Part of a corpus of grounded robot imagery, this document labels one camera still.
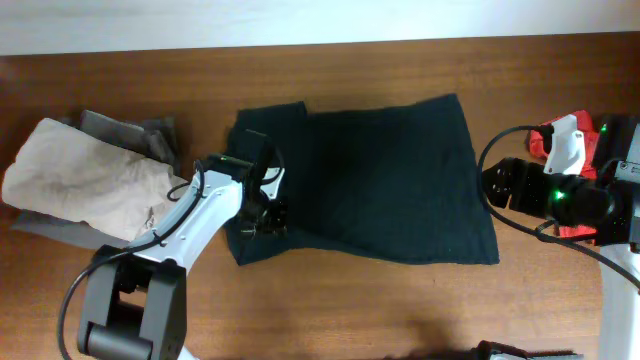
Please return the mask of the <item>black t-shirt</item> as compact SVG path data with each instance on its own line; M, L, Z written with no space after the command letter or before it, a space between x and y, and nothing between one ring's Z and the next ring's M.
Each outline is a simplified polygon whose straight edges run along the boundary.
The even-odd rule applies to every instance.
M374 110L309 113L301 102L245 109L227 152L254 160L265 139L281 152L286 229L263 234L229 221L237 263L303 248L411 265L498 263L455 95Z

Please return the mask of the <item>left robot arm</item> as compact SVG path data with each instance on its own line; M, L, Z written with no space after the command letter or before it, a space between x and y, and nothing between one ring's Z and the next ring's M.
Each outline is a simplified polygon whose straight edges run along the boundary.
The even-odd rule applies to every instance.
M265 134L253 160L213 154L160 224L124 248L104 245L78 275L63 302L87 284L78 351L94 359L187 360L187 278L227 223L255 238L286 229L279 199L280 150Z

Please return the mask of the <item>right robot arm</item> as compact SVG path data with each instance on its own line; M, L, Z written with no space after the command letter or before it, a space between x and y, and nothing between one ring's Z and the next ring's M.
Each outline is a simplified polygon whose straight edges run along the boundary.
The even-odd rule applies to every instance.
M480 200L503 224L601 266L601 359L639 356L639 119L608 115L592 156L575 116L532 127L544 164L477 166Z

